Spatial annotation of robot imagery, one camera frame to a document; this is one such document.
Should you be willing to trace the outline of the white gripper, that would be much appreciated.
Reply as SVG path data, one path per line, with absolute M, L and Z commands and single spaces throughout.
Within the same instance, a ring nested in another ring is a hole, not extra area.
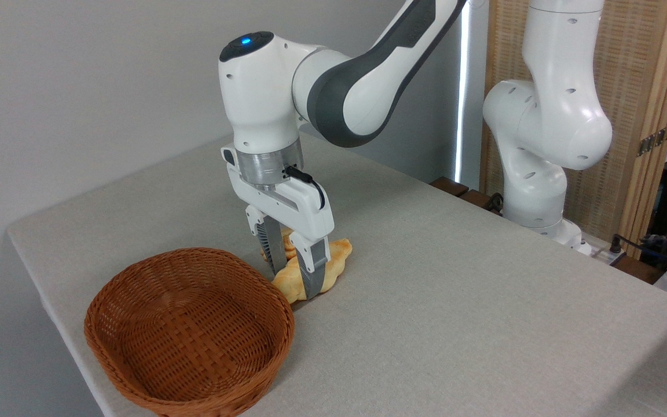
M 289 240 L 296 250 L 305 299 L 314 298 L 325 282 L 325 267 L 331 258 L 328 235 L 335 226 L 325 191 L 296 178 L 270 190 L 258 188 L 243 180 L 239 154 L 232 145 L 222 147 L 221 154 L 234 192 L 249 204 L 245 213 L 251 234 L 259 240 L 273 274 L 288 263 L 281 235 L 284 224 L 294 230 Z

